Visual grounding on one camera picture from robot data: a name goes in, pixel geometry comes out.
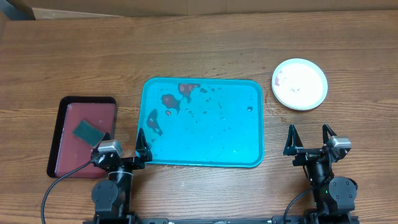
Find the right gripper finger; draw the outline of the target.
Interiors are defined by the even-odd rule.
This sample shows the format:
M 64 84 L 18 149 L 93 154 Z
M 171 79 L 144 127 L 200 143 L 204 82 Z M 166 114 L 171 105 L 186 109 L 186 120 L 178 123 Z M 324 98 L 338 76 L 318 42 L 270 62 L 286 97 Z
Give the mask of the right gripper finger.
M 283 151 L 284 156 L 295 156 L 303 149 L 303 144 L 293 124 L 289 126 L 287 142 Z
M 326 144 L 329 141 L 330 137 L 336 136 L 336 133 L 330 128 L 330 126 L 327 123 L 325 123 L 322 126 L 322 132 L 323 132 L 323 143 L 324 144 Z

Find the green scrubbing sponge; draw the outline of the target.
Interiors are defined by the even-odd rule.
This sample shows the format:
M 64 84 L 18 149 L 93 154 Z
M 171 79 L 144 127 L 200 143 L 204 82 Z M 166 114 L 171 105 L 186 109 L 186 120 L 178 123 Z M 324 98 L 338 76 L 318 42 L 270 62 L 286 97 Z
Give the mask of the green scrubbing sponge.
M 104 138 L 105 133 L 83 120 L 74 129 L 73 134 L 87 145 L 95 148 Z

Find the light blue rimmed plate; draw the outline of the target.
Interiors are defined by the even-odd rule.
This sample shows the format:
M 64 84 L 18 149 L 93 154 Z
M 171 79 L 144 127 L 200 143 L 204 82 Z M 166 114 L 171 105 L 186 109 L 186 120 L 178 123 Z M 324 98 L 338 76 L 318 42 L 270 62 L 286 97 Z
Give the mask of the light blue rimmed plate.
M 328 80 L 315 63 L 291 58 L 275 68 L 271 87 L 281 104 L 292 110 L 306 111 L 323 103 L 328 93 Z

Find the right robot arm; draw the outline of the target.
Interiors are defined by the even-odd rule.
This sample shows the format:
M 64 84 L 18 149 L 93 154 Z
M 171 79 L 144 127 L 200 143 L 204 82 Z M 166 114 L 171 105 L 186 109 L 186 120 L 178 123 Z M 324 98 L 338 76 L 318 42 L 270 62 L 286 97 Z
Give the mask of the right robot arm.
M 322 126 L 323 146 L 304 148 L 293 124 L 289 126 L 285 156 L 293 156 L 292 164 L 302 167 L 310 188 L 296 196 L 284 211 L 283 223 L 359 223 L 358 217 L 350 212 L 355 209 L 357 183 L 347 177 L 337 177 L 332 163 L 345 158 L 351 150 L 351 141 L 337 135 L 328 124 Z M 290 217 L 292 205 L 306 194 L 313 194 L 315 208 L 304 211 L 301 217 Z

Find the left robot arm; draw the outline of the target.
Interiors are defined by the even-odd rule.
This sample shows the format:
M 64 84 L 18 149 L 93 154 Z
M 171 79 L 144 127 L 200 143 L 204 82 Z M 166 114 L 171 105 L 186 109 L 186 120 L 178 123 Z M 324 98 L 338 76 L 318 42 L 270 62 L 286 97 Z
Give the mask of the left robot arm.
M 130 223 L 142 221 L 130 210 L 133 171 L 144 169 L 152 161 L 152 153 L 146 141 L 144 130 L 138 131 L 134 157 L 123 157 L 123 150 L 117 140 L 101 141 L 91 154 L 91 163 L 105 170 L 108 177 L 98 182 L 92 190 L 95 203 L 93 223 Z

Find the black tray with red water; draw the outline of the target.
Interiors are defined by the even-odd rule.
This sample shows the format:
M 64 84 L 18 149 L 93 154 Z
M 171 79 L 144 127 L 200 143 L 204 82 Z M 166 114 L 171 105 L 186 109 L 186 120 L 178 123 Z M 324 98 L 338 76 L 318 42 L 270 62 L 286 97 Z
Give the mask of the black tray with red water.
M 114 137 L 116 100 L 110 96 L 66 96 L 61 99 L 47 164 L 47 175 L 58 178 L 88 162 L 94 148 L 73 131 L 83 120 Z

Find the blue plastic tray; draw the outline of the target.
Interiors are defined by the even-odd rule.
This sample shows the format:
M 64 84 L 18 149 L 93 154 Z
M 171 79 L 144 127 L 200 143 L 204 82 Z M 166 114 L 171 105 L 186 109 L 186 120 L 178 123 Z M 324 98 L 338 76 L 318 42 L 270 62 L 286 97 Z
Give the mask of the blue plastic tray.
M 138 128 L 153 164 L 253 168 L 264 158 L 262 103 L 252 80 L 151 78 Z

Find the cardboard box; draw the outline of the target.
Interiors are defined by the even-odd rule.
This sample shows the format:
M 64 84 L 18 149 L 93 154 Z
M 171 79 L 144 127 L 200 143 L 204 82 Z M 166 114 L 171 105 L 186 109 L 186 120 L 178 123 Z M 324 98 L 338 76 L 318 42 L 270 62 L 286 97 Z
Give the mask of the cardboard box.
M 29 16 L 34 15 L 34 9 L 112 16 L 195 16 L 397 9 L 397 0 L 15 0 L 8 3 Z

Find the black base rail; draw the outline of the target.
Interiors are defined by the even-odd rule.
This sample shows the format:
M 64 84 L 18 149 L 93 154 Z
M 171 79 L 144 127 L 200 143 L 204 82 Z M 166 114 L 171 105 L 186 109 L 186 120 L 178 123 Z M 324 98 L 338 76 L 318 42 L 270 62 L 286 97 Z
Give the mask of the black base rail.
M 83 221 L 84 224 L 94 224 L 94 220 Z M 233 218 L 233 219 L 185 219 L 185 220 L 168 220 L 167 218 L 144 218 L 135 223 L 143 224 L 283 224 L 283 216 L 273 216 L 272 218 Z M 301 216 L 288 216 L 285 221 L 286 224 L 299 224 L 305 223 L 304 218 Z M 359 224 L 358 217 L 351 217 L 351 221 L 337 219 L 333 221 L 325 221 L 324 219 L 319 223 L 354 223 Z

